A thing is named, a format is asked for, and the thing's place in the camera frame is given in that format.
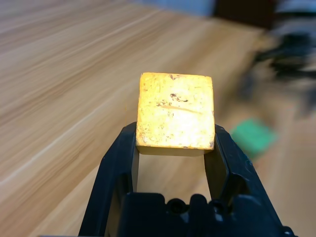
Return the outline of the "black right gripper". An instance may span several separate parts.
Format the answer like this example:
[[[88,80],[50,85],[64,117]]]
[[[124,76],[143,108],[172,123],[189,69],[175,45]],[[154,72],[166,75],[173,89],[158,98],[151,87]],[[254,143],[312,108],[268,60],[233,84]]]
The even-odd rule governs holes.
[[[274,70],[278,74],[315,74],[304,71],[308,57],[314,48],[310,34],[286,34],[279,45],[279,53],[274,58]]]

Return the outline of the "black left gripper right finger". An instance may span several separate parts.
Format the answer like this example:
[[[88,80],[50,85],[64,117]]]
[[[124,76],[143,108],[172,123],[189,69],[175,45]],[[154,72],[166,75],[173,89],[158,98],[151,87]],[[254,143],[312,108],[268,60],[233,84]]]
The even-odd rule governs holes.
[[[214,150],[204,155],[204,167],[212,200],[231,205],[239,195],[262,199],[262,184],[252,162],[219,125],[215,125]]]

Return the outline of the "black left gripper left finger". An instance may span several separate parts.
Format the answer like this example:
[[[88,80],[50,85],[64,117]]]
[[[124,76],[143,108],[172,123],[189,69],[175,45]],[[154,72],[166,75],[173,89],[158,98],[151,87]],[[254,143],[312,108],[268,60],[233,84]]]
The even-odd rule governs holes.
[[[136,122],[125,126],[103,156],[84,218],[82,237],[115,237],[123,200],[135,192],[138,181]]]

